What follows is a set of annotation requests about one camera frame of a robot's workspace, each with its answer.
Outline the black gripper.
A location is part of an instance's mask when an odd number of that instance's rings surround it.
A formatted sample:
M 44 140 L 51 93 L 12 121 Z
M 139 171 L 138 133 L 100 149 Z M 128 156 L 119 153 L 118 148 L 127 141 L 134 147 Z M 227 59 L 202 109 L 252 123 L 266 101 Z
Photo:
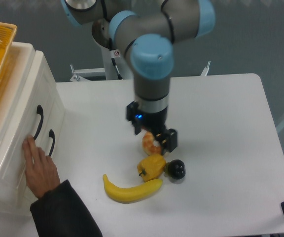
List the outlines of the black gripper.
M 161 147 L 161 153 L 171 153 L 178 146 L 178 133 L 174 129 L 166 129 L 167 118 L 165 109 L 156 113 L 147 113 L 138 108 L 136 101 L 126 107 L 126 119 L 132 123 L 135 135 L 142 130 L 150 132 Z

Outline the dark sleeved forearm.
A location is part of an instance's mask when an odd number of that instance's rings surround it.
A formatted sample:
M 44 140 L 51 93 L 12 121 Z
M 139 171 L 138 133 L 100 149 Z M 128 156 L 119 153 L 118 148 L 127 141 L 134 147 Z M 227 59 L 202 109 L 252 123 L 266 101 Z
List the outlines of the dark sleeved forearm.
M 101 237 L 90 211 L 65 180 L 30 206 L 40 237 Z

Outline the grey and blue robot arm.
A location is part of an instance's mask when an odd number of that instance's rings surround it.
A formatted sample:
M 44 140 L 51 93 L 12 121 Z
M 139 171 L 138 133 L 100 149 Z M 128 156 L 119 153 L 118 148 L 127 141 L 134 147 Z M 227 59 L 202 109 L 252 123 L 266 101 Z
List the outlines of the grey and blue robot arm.
M 150 16 L 137 15 L 125 0 L 64 0 L 62 6 L 74 24 L 107 21 L 107 40 L 120 51 L 134 76 L 135 98 L 126 108 L 126 118 L 135 134 L 149 131 L 163 154 L 172 152 L 178 145 L 178 133 L 165 122 L 173 45 L 213 30 L 213 4 L 209 0 L 164 0 L 160 11 Z

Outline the person's bare hand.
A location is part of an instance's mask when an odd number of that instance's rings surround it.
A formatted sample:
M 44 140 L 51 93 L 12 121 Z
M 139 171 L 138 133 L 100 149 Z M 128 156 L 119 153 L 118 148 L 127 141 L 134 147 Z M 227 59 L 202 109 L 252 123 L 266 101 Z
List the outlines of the person's bare hand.
M 38 147 L 33 136 L 29 135 L 22 144 L 26 162 L 26 183 L 37 199 L 60 185 L 57 167 L 50 156 Z

